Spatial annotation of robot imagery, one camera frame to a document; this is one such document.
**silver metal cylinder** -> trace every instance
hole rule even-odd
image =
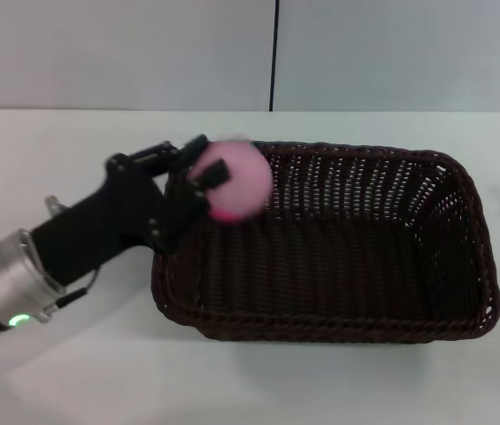
[[[31,235],[21,229],[0,241],[0,332],[20,314],[36,316],[65,295],[42,269]]]

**white table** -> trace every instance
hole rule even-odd
[[[476,180],[500,283],[500,114],[0,111],[0,237],[72,204],[112,153],[205,133],[444,151]],[[0,338],[0,424],[500,424],[500,321],[426,345],[235,344],[166,320],[147,249],[92,295]]]

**dark brown wicker basket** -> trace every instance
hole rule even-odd
[[[219,340],[427,343],[476,338],[500,314],[480,197],[433,151],[258,143],[271,164],[265,213],[197,223],[155,257],[170,320]],[[171,176],[167,196],[183,179]]]

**white wall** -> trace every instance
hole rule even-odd
[[[276,111],[500,111],[500,0],[281,0]]]
[[[0,0],[0,107],[268,106],[270,0]]]

